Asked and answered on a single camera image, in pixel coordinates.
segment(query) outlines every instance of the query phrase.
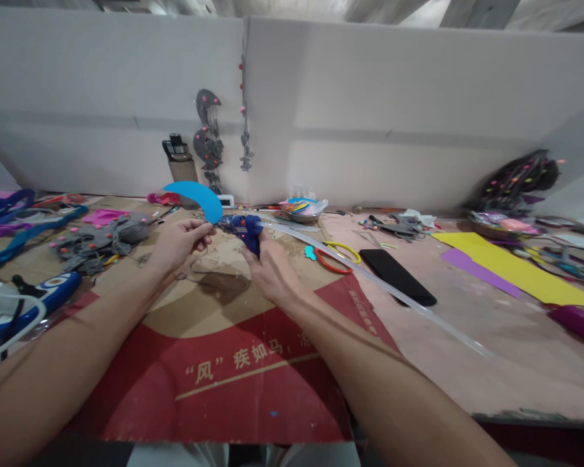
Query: forearm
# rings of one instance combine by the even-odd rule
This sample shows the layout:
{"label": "forearm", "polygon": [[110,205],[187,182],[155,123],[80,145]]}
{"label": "forearm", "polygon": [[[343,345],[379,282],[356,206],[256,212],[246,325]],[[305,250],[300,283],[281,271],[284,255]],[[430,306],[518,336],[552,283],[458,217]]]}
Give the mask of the forearm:
{"label": "forearm", "polygon": [[315,294],[284,307],[318,349],[388,465],[514,465],[443,391]]}
{"label": "forearm", "polygon": [[0,363],[0,465],[29,459],[69,422],[170,280],[140,270]]}

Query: smartphone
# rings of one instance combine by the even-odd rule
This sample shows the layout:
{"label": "smartphone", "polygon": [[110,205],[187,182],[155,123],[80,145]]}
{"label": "smartphone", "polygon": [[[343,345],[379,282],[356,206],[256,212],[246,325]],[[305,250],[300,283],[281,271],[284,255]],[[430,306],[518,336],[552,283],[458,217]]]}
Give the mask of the smartphone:
{"label": "smartphone", "polygon": [[421,306],[432,306],[437,303],[437,299],[385,250],[360,250],[359,256],[380,279],[396,287]]}

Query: white plastic tube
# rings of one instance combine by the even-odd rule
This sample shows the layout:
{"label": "white plastic tube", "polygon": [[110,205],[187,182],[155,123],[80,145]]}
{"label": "white plastic tube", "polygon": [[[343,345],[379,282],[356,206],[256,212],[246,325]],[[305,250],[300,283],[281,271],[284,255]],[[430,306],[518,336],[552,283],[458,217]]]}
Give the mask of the white plastic tube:
{"label": "white plastic tube", "polygon": [[302,242],[305,242],[305,243],[313,246],[314,248],[318,248],[320,251],[327,253],[329,256],[334,257],[336,260],[338,260],[340,263],[342,263],[345,266],[348,266],[349,268],[353,269],[354,271],[364,275],[365,277],[370,279],[372,282],[378,284],[380,287],[383,287],[387,292],[392,294],[394,297],[396,297],[397,299],[406,303],[408,306],[413,308],[415,311],[420,313],[422,316],[430,319],[432,322],[437,324],[440,328],[442,328],[444,331],[446,331],[451,336],[457,338],[463,344],[467,345],[468,347],[472,348],[473,350],[476,350],[478,353],[480,353],[481,355],[484,355],[485,357],[492,357],[493,356],[493,353],[490,350],[486,349],[486,347],[484,347],[482,344],[480,344],[479,342],[476,342],[474,339],[471,339],[470,337],[466,336],[465,334],[460,332],[458,329],[453,327],[453,325],[447,323],[442,318],[438,317],[435,313],[433,313],[428,308],[421,306],[415,300],[410,299],[408,296],[406,296],[404,293],[400,292],[395,287],[392,287],[387,282],[379,279],[371,272],[356,265],[352,261],[349,261],[347,258],[338,254],[336,251],[332,250],[331,248],[324,246],[319,241],[314,240],[313,238],[308,237],[307,235],[304,235],[303,233],[296,232],[292,229],[289,229],[288,227],[285,227],[285,226],[280,226],[280,225],[275,225],[275,224],[267,224],[266,222],[259,222],[259,225],[263,226],[264,228],[278,230],[279,232],[284,232],[285,234],[292,235],[293,237],[301,240]]}
{"label": "white plastic tube", "polygon": [[15,294],[1,294],[0,293],[0,297],[1,298],[15,298],[16,300],[30,300],[37,307],[37,310],[39,310],[39,313],[37,313],[36,318],[34,320],[32,320],[28,326],[23,328],[20,332],[15,334],[11,339],[9,339],[8,341],[6,341],[4,344],[2,344],[0,346],[0,354],[1,354],[5,350],[7,350],[9,347],[11,347],[13,344],[15,344],[15,342],[17,342],[22,337],[24,337],[37,324],[39,324],[41,322],[41,320],[43,318],[45,318],[45,312],[47,309],[45,308],[45,305],[43,304],[43,302],[41,300],[39,300],[37,297],[33,297],[31,295],[15,295]]}

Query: plastic bag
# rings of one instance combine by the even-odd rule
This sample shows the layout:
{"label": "plastic bag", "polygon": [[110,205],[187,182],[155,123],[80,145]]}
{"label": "plastic bag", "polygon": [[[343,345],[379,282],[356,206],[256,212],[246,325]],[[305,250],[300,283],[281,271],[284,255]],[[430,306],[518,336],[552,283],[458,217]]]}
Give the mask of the plastic bag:
{"label": "plastic bag", "polygon": [[292,185],[288,199],[279,203],[279,206],[288,213],[306,216],[321,214],[328,205],[328,200],[317,200],[313,190],[303,185]]}

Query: purple foam sheet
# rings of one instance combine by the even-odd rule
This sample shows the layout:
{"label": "purple foam sheet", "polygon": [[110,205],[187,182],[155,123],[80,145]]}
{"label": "purple foam sheet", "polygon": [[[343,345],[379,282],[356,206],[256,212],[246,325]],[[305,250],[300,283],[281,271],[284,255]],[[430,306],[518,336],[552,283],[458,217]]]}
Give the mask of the purple foam sheet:
{"label": "purple foam sheet", "polygon": [[496,289],[506,292],[508,295],[514,296],[515,298],[521,295],[521,289],[519,289],[519,287],[511,284],[506,279],[499,277],[489,269],[473,262],[469,256],[460,251],[458,248],[453,248],[445,252],[443,255],[441,255],[441,258],[444,261],[449,262],[451,265],[464,270],[474,277],[477,277],[481,281],[492,285]]}

